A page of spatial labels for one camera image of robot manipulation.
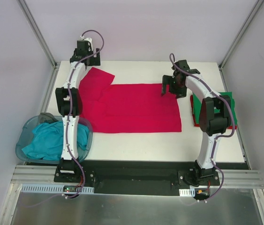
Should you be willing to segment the magenta t shirt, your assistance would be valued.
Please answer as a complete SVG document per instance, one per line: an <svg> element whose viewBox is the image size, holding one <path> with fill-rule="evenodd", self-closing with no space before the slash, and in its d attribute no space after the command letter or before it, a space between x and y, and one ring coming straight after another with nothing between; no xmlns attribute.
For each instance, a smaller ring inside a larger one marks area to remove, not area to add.
<svg viewBox="0 0 264 225"><path fill-rule="evenodd" d="M115 76L91 68L80 81L81 116L97 133L181 132L182 122L174 94L161 95L160 83L114 84Z"/></svg>

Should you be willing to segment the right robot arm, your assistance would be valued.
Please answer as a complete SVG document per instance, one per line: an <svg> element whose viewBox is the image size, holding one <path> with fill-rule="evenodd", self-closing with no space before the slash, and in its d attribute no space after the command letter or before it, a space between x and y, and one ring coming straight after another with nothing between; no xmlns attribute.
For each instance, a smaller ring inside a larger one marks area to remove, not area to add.
<svg viewBox="0 0 264 225"><path fill-rule="evenodd" d="M210 178L206 170L215 168L220 138L231 137L235 131L231 98L212 89L197 69L190 69L186 60L172 61L172 64L173 75L162 77L161 95L169 91L177 98L184 98L189 89L201 103L199 127L203 132L203 139L196 160L200 169L193 172L193 181L203 185Z"/></svg>

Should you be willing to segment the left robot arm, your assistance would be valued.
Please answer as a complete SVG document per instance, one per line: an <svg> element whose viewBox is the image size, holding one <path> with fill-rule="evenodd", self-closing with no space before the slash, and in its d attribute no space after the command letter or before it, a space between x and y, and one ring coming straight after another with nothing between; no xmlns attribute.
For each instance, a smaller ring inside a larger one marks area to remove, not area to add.
<svg viewBox="0 0 264 225"><path fill-rule="evenodd" d="M64 127L61 159L77 160L77 128L83 104L78 91L80 81L87 74L87 68L100 66L100 48L93 48L92 39L82 37L70 58L70 72L62 87L56 88L58 112Z"/></svg>

